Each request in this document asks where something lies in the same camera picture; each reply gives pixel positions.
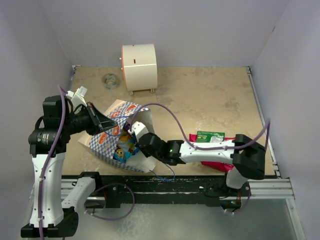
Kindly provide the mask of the blue checkered paper bag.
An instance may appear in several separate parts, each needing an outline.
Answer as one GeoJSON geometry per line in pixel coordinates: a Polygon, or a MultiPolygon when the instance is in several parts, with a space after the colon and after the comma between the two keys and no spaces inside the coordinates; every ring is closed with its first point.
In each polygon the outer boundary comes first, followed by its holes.
{"type": "Polygon", "coordinates": [[[110,166],[132,173],[152,173],[155,175],[155,167],[159,161],[154,157],[145,157],[140,150],[135,155],[132,155],[126,163],[113,159],[118,139],[125,132],[123,131],[125,122],[129,122],[131,126],[136,121],[141,122],[147,127],[149,133],[154,132],[151,110],[147,107],[142,107],[138,103],[116,100],[104,112],[104,115],[116,121],[118,125],[93,136],[85,132],[78,142],[90,154],[110,166]]]}

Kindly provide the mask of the green snack bag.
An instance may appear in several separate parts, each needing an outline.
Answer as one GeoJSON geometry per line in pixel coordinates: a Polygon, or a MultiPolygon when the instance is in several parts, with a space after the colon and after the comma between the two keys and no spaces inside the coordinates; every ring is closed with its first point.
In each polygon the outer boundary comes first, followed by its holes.
{"type": "Polygon", "coordinates": [[[214,131],[197,131],[196,142],[197,143],[220,143],[225,139],[224,132],[214,131]]]}

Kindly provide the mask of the red chips bag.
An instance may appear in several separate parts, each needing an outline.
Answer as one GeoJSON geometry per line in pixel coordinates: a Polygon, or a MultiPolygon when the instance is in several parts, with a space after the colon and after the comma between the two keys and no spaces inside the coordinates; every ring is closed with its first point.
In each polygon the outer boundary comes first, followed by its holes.
{"type": "MultiPolygon", "coordinates": [[[[197,135],[196,134],[189,134],[189,141],[196,142],[197,135]]],[[[228,171],[230,171],[234,167],[232,164],[222,163],[222,162],[202,161],[201,164],[203,166],[210,167],[212,169],[215,169],[215,170],[218,170],[218,171],[224,172],[224,173],[227,173],[228,171]]]]}

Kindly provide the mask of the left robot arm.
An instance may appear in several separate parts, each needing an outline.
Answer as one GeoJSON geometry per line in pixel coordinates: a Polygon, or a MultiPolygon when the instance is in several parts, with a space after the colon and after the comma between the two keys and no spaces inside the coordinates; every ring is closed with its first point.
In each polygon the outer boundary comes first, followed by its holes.
{"type": "Polygon", "coordinates": [[[98,172],[83,173],[66,202],[61,199],[62,168],[71,135],[91,136],[116,127],[116,121],[99,112],[91,102],[74,106],[64,95],[45,98],[41,116],[28,137],[34,170],[32,214],[20,230],[22,238],[66,238],[75,235],[79,204],[98,196],[103,184],[98,172]]]}

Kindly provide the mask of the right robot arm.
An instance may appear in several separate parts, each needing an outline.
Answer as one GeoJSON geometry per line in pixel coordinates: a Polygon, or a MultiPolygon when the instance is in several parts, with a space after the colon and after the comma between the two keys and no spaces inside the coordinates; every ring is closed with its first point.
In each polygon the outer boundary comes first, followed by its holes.
{"type": "Polygon", "coordinates": [[[189,143],[164,141],[149,132],[138,139],[137,147],[145,157],[153,157],[170,166],[195,162],[232,165],[222,183],[222,190],[228,196],[235,195],[247,180],[265,178],[266,148],[244,134],[222,142],[189,143]]]}

